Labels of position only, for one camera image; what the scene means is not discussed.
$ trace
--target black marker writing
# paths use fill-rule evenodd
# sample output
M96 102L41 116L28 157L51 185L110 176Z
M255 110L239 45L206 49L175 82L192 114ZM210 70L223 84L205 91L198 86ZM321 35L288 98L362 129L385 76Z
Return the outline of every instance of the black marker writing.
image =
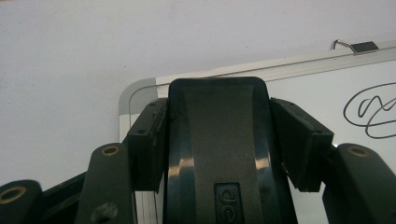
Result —
M363 127L369 137L395 137L396 128L389 127L391 123L396 122L395 96L396 83L382 84L360 91L344 107L344 118L355 126Z

